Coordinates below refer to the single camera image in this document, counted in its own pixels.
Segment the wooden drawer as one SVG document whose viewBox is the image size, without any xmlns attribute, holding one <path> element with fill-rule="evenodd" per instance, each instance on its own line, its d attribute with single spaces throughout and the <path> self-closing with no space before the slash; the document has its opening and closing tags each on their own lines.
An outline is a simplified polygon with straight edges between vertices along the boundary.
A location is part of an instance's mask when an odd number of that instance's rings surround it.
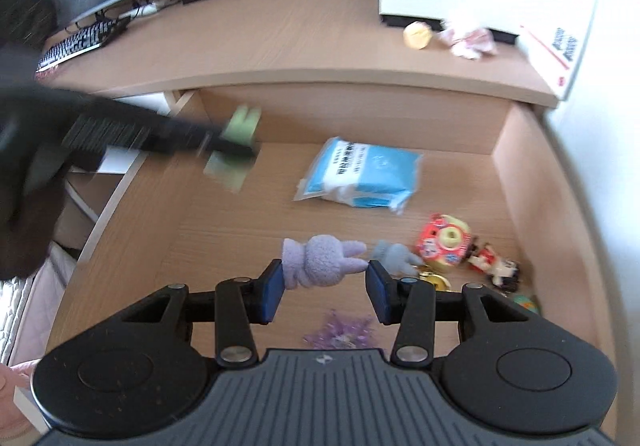
<svg viewBox="0 0 640 446">
<path fill-rule="evenodd" d="M 608 302 L 587 226 L 532 109 L 513 103 L 482 147 L 459 115 L 395 127 L 381 94 L 346 139 L 422 154 L 401 214 L 294 192 L 331 129 L 262 100 L 262 151 L 239 193 L 181 155 L 144 158 L 118 187 L 63 297 L 32 390 L 47 445 L 604 445 L 617 380 Z M 454 136 L 462 135 L 462 147 Z M 433 213 L 454 215 L 523 266 L 540 315 L 474 273 L 457 276 L 463 316 L 435 323 L 428 367 L 390 362 L 398 325 L 378 322 L 366 274 L 286 290 L 251 325 L 254 366 L 220 366 L 215 324 L 189 320 L 189 295 L 257 278 L 284 238 L 414 242 Z M 331 310 L 373 319 L 378 344 L 313 350 Z"/>
</svg>

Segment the blue tissue pack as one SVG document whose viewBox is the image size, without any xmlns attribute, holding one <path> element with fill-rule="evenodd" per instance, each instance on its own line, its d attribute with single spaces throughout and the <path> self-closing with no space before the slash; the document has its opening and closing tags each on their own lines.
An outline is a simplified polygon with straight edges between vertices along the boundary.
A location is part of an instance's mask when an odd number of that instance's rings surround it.
<svg viewBox="0 0 640 446">
<path fill-rule="evenodd" d="M 419 189 L 421 163 L 422 154 L 416 151 L 333 137 L 299 181 L 294 199 L 400 214 Z"/>
</svg>

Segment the cartoon boy keychain figure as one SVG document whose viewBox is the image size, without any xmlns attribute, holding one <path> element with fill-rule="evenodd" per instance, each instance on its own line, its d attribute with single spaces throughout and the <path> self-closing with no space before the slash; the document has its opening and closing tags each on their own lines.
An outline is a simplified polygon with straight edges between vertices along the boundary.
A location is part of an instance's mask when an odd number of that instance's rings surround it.
<svg viewBox="0 0 640 446">
<path fill-rule="evenodd" d="M 466 262 L 502 292 L 515 293 L 520 288 L 520 265 L 499 254 L 489 243 L 472 245 Z"/>
</svg>

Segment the green bunny figure toy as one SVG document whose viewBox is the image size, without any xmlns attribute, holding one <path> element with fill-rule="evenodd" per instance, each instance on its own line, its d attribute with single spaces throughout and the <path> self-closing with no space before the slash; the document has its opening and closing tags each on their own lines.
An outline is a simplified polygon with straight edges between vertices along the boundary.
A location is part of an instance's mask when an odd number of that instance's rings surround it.
<svg viewBox="0 0 640 446">
<path fill-rule="evenodd" d="M 252 169 L 259 152 L 255 133 L 262 116 L 259 108 L 238 106 L 216 140 L 204 174 L 232 192 L 238 193 Z"/>
</svg>

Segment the red yellow toy camera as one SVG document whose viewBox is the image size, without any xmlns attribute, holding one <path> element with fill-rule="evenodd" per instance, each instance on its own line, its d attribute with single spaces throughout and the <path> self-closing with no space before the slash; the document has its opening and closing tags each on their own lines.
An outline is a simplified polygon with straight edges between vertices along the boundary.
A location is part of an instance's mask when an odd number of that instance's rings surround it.
<svg viewBox="0 0 640 446">
<path fill-rule="evenodd" d="M 460 218 L 432 214 L 416 241 L 416 254 L 431 269 L 448 273 L 468 256 L 472 236 L 470 226 Z"/>
</svg>

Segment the golden bell keychain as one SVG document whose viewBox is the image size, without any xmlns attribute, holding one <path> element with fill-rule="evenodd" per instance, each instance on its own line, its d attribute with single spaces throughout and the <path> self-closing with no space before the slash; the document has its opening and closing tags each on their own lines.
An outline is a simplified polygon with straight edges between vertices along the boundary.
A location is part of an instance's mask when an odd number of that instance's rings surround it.
<svg viewBox="0 0 640 446">
<path fill-rule="evenodd" d="M 431 267 L 420 266 L 416 270 L 418 271 L 418 278 L 421 281 L 430 283 L 436 291 L 451 291 L 451 283 L 449 282 L 449 280 L 446 277 L 439 275 L 439 273 L 435 273 L 434 270 L 431 269 Z"/>
</svg>

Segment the lavender plush bunny toy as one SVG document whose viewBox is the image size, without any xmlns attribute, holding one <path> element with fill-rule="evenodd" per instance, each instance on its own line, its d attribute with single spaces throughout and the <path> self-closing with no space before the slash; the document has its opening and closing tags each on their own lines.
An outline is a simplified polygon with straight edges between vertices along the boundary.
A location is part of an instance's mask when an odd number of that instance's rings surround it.
<svg viewBox="0 0 640 446">
<path fill-rule="evenodd" d="M 362 258 L 366 252 L 361 241 L 331 235 L 313 236 L 307 242 L 286 238 L 281 255 L 285 288 L 333 287 L 345 276 L 367 269 L 368 262 Z"/>
</svg>

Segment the yellow bunny figure toy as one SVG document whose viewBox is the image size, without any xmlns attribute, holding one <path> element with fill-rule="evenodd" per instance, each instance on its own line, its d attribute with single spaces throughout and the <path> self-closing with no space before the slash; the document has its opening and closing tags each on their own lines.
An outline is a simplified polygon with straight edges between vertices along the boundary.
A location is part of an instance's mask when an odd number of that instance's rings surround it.
<svg viewBox="0 0 640 446">
<path fill-rule="evenodd" d="M 423 50 L 430 45 L 433 37 L 433 31 L 425 22 L 414 21 L 404 28 L 402 37 L 404 38 L 404 43 L 408 48 Z"/>
</svg>

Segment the black keyboard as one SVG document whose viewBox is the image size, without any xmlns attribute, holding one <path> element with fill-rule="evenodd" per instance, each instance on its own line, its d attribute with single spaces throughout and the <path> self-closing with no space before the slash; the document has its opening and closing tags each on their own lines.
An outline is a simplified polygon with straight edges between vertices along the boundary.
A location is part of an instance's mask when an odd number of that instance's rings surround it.
<svg viewBox="0 0 640 446">
<path fill-rule="evenodd" d="M 36 72 L 47 72 L 50 68 L 55 68 L 70 59 L 108 45 L 112 40 L 126 31 L 129 23 L 129 18 L 122 20 L 101 20 L 85 28 L 81 28 L 74 34 L 66 37 L 66 39 L 61 40 L 61 42 L 51 46 L 40 58 Z"/>
</svg>

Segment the grey elephant toy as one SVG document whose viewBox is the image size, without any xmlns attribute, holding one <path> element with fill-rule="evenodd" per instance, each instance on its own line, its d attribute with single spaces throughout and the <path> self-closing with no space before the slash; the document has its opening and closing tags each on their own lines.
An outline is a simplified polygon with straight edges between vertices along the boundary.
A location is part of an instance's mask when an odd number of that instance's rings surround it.
<svg viewBox="0 0 640 446">
<path fill-rule="evenodd" d="M 387 273 L 396 277 L 416 278 L 418 268 L 424 265 L 423 259 L 405 245 L 383 240 L 378 241 L 370 253 L 370 258 L 378 261 Z"/>
</svg>

